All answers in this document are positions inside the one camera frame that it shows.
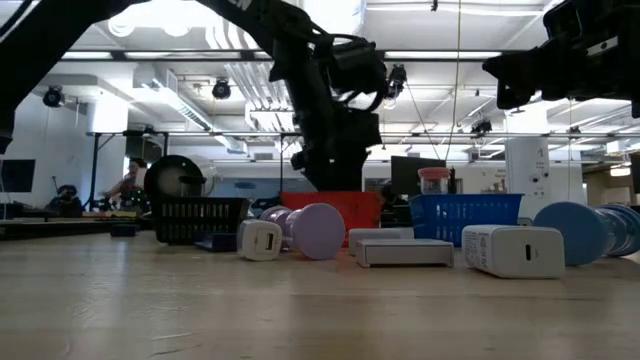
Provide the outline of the white cylinder lamp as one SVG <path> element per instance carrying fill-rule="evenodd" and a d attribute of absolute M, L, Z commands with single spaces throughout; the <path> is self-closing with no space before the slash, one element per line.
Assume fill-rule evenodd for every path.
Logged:
<path fill-rule="evenodd" d="M 144 176 L 144 191 L 149 199 L 182 197 L 180 176 L 202 176 L 207 179 L 204 195 L 214 192 L 218 169 L 211 159 L 199 155 L 166 155 L 153 163 Z"/>

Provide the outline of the black digital clock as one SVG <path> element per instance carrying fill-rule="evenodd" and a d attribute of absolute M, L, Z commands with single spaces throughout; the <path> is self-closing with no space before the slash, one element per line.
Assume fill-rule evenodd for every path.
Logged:
<path fill-rule="evenodd" d="M 202 250 L 214 253 L 237 251 L 235 233 L 202 233 L 196 237 L 194 245 Z"/>

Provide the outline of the pink-capped hourglass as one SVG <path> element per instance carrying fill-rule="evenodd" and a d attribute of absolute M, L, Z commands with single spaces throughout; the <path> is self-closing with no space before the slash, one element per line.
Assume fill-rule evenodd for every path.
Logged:
<path fill-rule="evenodd" d="M 450 171 L 446 167 L 428 167 L 418 171 L 420 190 L 423 195 L 447 194 Z"/>

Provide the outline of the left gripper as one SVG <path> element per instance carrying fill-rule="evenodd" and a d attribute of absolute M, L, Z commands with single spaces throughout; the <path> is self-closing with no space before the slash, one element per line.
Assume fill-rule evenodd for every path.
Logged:
<path fill-rule="evenodd" d="M 292 52 L 292 105 L 305 145 L 315 151 L 345 151 L 378 144 L 378 120 L 373 111 L 381 103 L 384 88 L 370 94 L 337 94 L 329 86 L 328 52 Z M 367 157 L 363 149 L 341 153 L 335 159 L 303 150 L 292 156 L 291 165 L 319 192 L 359 192 Z"/>

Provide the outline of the red plastic basket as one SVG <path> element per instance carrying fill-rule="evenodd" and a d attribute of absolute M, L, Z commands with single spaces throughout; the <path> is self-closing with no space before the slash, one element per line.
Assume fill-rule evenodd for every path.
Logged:
<path fill-rule="evenodd" d="M 381 204 L 374 192 L 283 192 L 280 199 L 282 205 L 291 210 L 316 203 L 334 207 L 345 224 L 344 247 L 348 246 L 350 230 L 380 227 Z"/>

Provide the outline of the flat white box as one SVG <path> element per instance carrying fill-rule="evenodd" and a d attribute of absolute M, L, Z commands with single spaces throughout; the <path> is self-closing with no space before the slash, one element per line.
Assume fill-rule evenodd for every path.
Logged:
<path fill-rule="evenodd" d="M 454 246 L 440 240 L 373 239 L 355 246 L 357 263 L 372 266 L 454 266 Z"/>

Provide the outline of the black metal gantry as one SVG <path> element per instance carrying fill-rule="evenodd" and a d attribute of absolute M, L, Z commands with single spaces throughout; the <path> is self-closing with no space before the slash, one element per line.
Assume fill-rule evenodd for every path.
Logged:
<path fill-rule="evenodd" d="M 123 132 L 87 132 L 87 136 L 93 138 L 93 149 L 92 149 L 92 163 L 91 163 L 91 182 L 90 182 L 90 193 L 89 197 L 86 200 L 84 206 L 88 211 L 92 211 L 94 209 L 94 205 L 97 203 L 96 200 L 96 181 L 97 181 L 97 169 L 98 169 L 98 157 L 100 150 L 107 145 L 111 140 L 115 137 L 154 137 L 160 136 L 163 138 L 162 143 L 162 154 L 167 155 L 169 152 L 169 138 L 170 134 L 166 131 L 155 131 L 155 130 L 125 130 Z"/>
<path fill-rule="evenodd" d="M 294 180 L 299 180 L 299 173 L 291 165 L 292 157 L 302 149 L 300 137 L 281 134 L 279 137 L 279 192 L 289 191 Z"/>

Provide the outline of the blue plastic basket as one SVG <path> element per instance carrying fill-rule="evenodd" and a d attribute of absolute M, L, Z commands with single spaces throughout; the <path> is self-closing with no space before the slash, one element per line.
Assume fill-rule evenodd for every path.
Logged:
<path fill-rule="evenodd" d="M 516 225 L 522 194 L 418 195 L 409 200 L 414 237 L 461 246 L 470 225 Z"/>

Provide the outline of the black monitor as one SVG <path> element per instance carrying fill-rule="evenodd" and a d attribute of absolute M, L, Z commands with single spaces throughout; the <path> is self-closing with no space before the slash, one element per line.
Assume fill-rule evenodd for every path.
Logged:
<path fill-rule="evenodd" d="M 391 157 L 391 189 L 396 195 L 414 196 L 421 193 L 418 171 L 423 168 L 445 167 L 443 160 L 417 157 Z"/>
<path fill-rule="evenodd" d="M 32 191 L 35 160 L 0 160 L 0 191 L 29 193 Z"/>

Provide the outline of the large white wall charger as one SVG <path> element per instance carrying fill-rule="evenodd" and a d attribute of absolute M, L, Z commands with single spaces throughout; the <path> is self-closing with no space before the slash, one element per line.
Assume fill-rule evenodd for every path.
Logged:
<path fill-rule="evenodd" d="M 557 279 L 565 273 L 564 238 L 552 228 L 470 225 L 461 233 L 466 264 L 506 279 Z"/>

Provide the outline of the person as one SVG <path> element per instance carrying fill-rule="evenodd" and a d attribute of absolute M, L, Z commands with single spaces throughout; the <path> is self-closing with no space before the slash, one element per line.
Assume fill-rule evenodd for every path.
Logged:
<path fill-rule="evenodd" d="M 46 209 L 61 216 L 76 216 L 84 212 L 78 191 L 74 185 L 62 185 L 57 189 L 56 196 L 46 205 Z"/>
<path fill-rule="evenodd" d="M 142 158 L 130 158 L 128 172 L 123 179 L 116 183 L 110 190 L 101 193 L 104 198 L 116 199 L 123 211 L 136 211 L 144 213 L 146 196 L 142 185 L 137 184 L 137 176 L 141 169 L 147 169 L 147 163 Z"/>

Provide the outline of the small white wall charger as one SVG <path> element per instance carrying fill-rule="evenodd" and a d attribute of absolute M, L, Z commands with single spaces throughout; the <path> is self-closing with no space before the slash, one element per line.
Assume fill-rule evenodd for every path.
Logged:
<path fill-rule="evenodd" d="M 273 261 L 280 255 L 282 230 L 272 222 L 250 219 L 243 221 L 236 234 L 237 253 L 251 261 Z"/>

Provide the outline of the black-capped hourglass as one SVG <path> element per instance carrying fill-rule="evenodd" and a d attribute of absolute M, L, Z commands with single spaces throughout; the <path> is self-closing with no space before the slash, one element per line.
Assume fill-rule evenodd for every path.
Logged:
<path fill-rule="evenodd" d="M 180 195 L 186 197 L 202 197 L 207 179 L 202 176 L 180 176 Z"/>

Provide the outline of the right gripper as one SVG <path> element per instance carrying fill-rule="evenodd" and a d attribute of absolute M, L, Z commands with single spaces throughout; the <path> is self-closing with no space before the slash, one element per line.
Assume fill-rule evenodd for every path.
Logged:
<path fill-rule="evenodd" d="M 640 0 L 596 0 L 593 44 L 554 47 L 553 68 L 559 72 L 552 82 L 554 95 L 578 101 L 595 98 L 626 100 L 631 116 L 640 118 Z M 545 93 L 544 67 L 549 64 L 547 46 L 507 52 L 488 58 L 482 69 L 498 81 L 497 107 L 501 110 L 528 104 L 535 94 Z"/>

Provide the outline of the black plastic basket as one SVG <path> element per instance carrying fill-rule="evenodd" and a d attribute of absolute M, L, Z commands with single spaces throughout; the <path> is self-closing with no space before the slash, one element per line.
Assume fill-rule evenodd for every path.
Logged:
<path fill-rule="evenodd" d="M 156 239 L 169 245 L 191 245 L 209 234 L 234 235 L 247 218 L 245 198 L 159 198 L 151 202 Z"/>

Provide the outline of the small white box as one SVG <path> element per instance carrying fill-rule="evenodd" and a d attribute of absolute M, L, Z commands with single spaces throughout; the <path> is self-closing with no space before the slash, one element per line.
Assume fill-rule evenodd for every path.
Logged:
<path fill-rule="evenodd" d="M 360 240 L 413 239 L 414 230 L 408 228 L 362 228 L 351 229 L 348 235 L 348 251 L 350 256 L 356 255 L 356 243 Z"/>

